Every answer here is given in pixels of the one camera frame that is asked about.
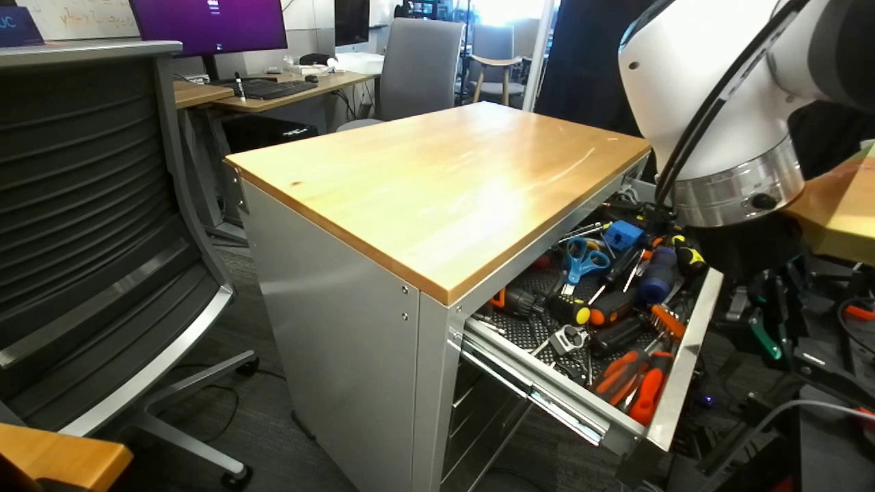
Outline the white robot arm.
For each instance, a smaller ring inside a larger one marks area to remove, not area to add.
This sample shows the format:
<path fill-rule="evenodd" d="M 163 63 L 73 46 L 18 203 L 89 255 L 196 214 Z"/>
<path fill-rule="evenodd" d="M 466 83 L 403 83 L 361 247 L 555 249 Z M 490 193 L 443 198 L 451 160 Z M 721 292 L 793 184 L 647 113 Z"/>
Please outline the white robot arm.
<path fill-rule="evenodd" d="M 875 109 L 875 0 L 652 0 L 618 44 L 655 201 L 686 228 L 762 218 L 803 190 L 789 115 Z"/>

